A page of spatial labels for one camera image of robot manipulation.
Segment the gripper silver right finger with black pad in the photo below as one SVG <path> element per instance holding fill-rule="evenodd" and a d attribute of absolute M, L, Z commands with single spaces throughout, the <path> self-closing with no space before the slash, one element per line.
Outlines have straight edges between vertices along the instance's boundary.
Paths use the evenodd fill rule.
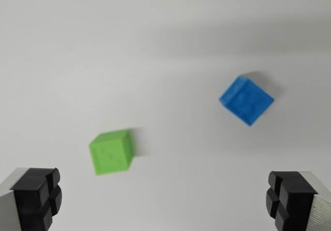
<path fill-rule="evenodd" d="M 266 208 L 279 231 L 330 230 L 330 190 L 312 172 L 271 171 Z"/>

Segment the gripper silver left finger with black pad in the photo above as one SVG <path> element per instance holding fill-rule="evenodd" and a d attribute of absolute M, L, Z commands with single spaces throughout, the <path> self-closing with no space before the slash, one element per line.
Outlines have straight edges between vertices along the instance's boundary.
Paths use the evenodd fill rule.
<path fill-rule="evenodd" d="M 1 230 L 49 230 L 62 204 L 57 168 L 18 167 L 1 182 Z"/>

